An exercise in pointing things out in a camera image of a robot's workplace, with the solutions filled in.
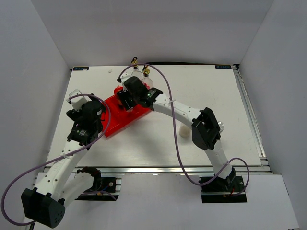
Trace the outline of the white lid brown spice jar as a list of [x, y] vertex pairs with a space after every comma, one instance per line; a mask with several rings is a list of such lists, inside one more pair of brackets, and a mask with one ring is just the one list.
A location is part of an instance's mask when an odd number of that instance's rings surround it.
[[124, 107], [125, 111], [128, 112], [128, 113], [132, 112], [133, 108], [134, 108], [134, 107], [131, 107], [129, 105], [124, 105], [123, 107]]

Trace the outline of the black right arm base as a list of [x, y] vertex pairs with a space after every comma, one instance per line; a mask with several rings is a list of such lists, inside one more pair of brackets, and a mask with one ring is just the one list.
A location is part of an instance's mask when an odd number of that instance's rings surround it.
[[239, 193], [243, 191], [244, 181], [242, 176], [236, 176], [232, 183], [228, 185], [224, 183], [223, 180], [219, 177], [215, 178], [212, 182], [201, 187], [201, 191], [205, 193]]

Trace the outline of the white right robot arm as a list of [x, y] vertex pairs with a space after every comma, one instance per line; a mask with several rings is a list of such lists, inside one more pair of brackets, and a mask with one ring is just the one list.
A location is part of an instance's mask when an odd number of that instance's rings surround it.
[[173, 117], [181, 122], [192, 133], [192, 142], [205, 151], [217, 175], [217, 187], [228, 191], [234, 185], [236, 171], [228, 163], [221, 143], [220, 125], [210, 108], [203, 110], [172, 101], [157, 88], [147, 89], [136, 76], [121, 76], [117, 81], [122, 85], [123, 92], [119, 98], [126, 109], [137, 105], [152, 111]]

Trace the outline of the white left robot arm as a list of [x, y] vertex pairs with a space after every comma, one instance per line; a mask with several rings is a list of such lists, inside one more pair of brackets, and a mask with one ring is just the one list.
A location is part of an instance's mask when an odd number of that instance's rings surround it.
[[68, 178], [102, 136], [105, 130], [102, 114], [109, 111], [109, 107], [97, 99], [83, 97], [72, 104], [66, 115], [73, 126], [59, 159], [52, 163], [44, 178], [21, 195], [27, 218], [53, 229], [62, 221], [66, 208], [74, 199], [87, 189], [97, 191], [101, 187], [100, 171], [96, 168], [85, 167], [74, 180], [69, 182]]

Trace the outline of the red lid dark sauce jar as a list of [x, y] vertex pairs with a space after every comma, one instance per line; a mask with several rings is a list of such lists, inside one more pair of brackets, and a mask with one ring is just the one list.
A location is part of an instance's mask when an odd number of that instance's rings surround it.
[[123, 87], [121, 86], [118, 86], [114, 89], [114, 95], [118, 100], [120, 100], [120, 97], [122, 96], [123, 92]]

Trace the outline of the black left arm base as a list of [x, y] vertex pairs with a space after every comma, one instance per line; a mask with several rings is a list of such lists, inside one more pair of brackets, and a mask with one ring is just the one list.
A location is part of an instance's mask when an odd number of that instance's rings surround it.
[[94, 196], [94, 195], [113, 195], [118, 196], [121, 190], [122, 178], [120, 177], [102, 177], [99, 183], [100, 187], [90, 188], [82, 192], [79, 196]]

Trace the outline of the clear liquid glass bottle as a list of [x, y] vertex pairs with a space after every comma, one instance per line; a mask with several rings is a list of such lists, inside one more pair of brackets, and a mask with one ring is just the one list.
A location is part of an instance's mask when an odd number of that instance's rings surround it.
[[139, 66], [137, 65], [137, 63], [138, 63], [138, 58], [133, 57], [133, 59], [131, 60], [131, 64], [133, 65], [133, 71], [132, 71], [131, 75], [139, 78], [140, 80], [142, 80], [143, 79], [143, 73], [139, 70]]

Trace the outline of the dark liquid glass bottle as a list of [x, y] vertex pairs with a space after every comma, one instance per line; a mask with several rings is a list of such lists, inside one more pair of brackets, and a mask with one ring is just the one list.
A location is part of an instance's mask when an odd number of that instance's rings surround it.
[[144, 65], [142, 69], [143, 79], [142, 82], [147, 89], [151, 89], [153, 87], [153, 81], [150, 78], [150, 70], [148, 65]]

